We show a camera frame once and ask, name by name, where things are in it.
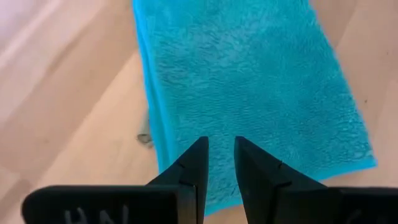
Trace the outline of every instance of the wooden floor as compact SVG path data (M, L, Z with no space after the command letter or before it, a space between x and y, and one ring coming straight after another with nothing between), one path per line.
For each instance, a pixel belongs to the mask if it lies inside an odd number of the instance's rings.
M329 185L398 187L398 2L313 0L368 126L379 167ZM50 184L145 184L153 150L128 0L0 1L0 223ZM244 223L242 207L207 223Z

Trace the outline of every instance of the light wood surface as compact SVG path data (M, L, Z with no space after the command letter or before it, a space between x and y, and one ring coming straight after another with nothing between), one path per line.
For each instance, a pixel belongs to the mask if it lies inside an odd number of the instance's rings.
M328 185L398 187L398 2L313 0L371 135L379 167ZM145 184L153 150L128 0L0 0L0 223L50 184ZM245 223L242 207L206 218Z

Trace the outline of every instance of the microfiber towel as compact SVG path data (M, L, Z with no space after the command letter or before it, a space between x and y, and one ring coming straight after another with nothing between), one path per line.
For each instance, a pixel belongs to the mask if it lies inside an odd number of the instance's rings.
M159 170L209 136L206 214L241 203L235 136L317 180L376 165L307 0L134 0L133 8Z

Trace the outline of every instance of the blue towel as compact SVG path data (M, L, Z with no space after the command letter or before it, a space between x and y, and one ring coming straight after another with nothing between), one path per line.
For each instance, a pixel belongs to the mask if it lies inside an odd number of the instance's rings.
M244 136L321 180L376 160L307 0L133 0L159 170L209 136L206 214L241 203Z

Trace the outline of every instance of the black plastic part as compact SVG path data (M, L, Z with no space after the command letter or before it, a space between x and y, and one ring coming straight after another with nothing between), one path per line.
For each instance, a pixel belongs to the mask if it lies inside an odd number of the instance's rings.
M243 137L235 169L249 224L398 223L398 190L328 188Z
M53 186L22 204L27 224L203 223L208 138L199 138L146 186Z

